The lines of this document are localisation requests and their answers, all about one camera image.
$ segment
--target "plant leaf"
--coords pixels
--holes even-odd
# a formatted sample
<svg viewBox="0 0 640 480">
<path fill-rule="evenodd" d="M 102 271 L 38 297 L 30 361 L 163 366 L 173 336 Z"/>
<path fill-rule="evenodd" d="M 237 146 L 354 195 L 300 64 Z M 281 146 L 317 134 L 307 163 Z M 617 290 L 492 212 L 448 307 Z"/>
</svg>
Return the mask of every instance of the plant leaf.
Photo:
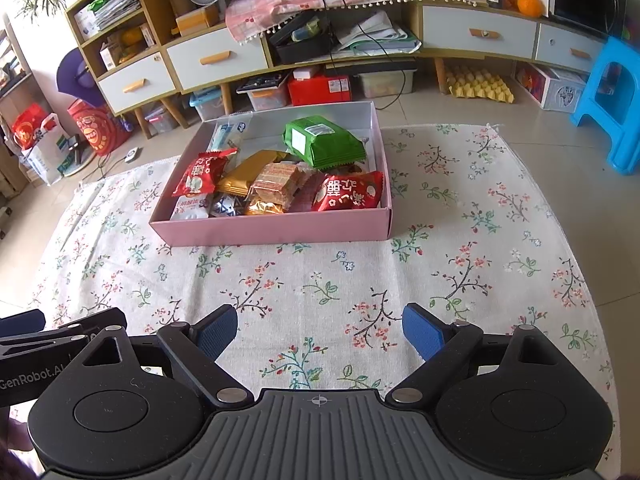
<svg viewBox="0 0 640 480">
<path fill-rule="evenodd" d="M 308 370 L 306 372 L 306 378 L 309 380 L 310 383 L 319 381 L 321 373 L 322 373 L 322 368 L 312 368 L 311 370 Z"/>
</svg>

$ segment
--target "tile floor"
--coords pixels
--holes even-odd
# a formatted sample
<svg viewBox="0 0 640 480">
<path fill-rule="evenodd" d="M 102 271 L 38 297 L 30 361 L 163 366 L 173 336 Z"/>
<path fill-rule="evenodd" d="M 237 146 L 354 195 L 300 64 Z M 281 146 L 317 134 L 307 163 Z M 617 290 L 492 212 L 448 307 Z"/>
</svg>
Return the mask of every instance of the tile floor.
<svg viewBox="0 0 640 480">
<path fill-rule="evenodd" d="M 640 173 L 622 177 L 607 164 L 609 139 L 595 125 L 574 128 L 566 114 L 543 112 L 522 90 L 516 104 L 458 100 L 442 96 L 433 78 L 422 78 L 417 91 L 379 112 L 382 126 L 427 123 L 500 124 L 500 134 L 516 151 L 541 187 L 564 228 L 587 279 L 602 321 L 618 386 L 624 472 L 640 474 L 640 373 L 633 343 L 640 326 Z M 391 98 L 380 98 L 383 106 Z M 195 133 L 162 134 L 151 141 L 138 133 L 111 157 L 116 161 L 142 146 L 134 166 L 178 155 Z M 14 215 L 0 243 L 2 316 L 26 305 L 40 255 L 58 219 L 87 173 L 54 187 L 25 190 L 14 199 Z M 117 165 L 111 174 L 131 166 Z M 90 180 L 96 180 L 98 173 Z"/>
</svg>

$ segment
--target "red box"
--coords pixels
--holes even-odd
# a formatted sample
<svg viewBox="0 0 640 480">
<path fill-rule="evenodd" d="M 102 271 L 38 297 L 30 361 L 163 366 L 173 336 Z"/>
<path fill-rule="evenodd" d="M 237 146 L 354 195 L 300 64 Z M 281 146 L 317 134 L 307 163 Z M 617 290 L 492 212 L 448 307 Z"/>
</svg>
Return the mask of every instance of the red box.
<svg viewBox="0 0 640 480">
<path fill-rule="evenodd" d="M 311 79 L 291 79 L 289 94 L 294 106 L 346 103 L 351 101 L 349 76 L 317 74 Z"/>
</svg>

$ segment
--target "stack of papers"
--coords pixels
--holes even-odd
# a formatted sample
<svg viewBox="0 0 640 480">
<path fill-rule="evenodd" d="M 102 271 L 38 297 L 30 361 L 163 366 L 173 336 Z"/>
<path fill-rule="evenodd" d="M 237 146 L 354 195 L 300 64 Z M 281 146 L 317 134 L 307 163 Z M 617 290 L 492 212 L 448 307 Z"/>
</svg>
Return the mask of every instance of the stack of papers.
<svg viewBox="0 0 640 480">
<path fill-rule="evenodd" d="M 127 14 L 140 9 L 140 0 L 110 0 L 95 12 L 98 30 L 104 30 Z"/>
<path fill-rule="evenodd" d="M 340 45 L 336 52 L 350 50 L 351 55 L 378 56 L 388 54 L 413 54 L 422 42 L 413 34 L 391 22 L 384 10 L 356 24 L 348 30 L 338 31 Z"/>
</svg>

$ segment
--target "blue plastic stool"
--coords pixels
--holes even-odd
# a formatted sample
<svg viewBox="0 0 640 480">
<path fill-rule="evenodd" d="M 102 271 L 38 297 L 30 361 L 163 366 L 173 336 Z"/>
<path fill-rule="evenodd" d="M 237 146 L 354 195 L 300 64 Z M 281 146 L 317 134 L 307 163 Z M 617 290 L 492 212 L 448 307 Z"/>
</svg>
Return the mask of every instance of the blue plastic stool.
<svg viewBox="0 0 640 480">
<path fill-rule="evenodd" d="M 598 94 L 602 75 L 615 62 L 626 70 L 614 93 Z M 611 137 L 607 162 L 622 174 L 632 174 L 640 160 L 640 54 L 620 40 L 607 41 L 570 120 L 579 126 L 584 115 L 591 116 Z"/>
</svg>

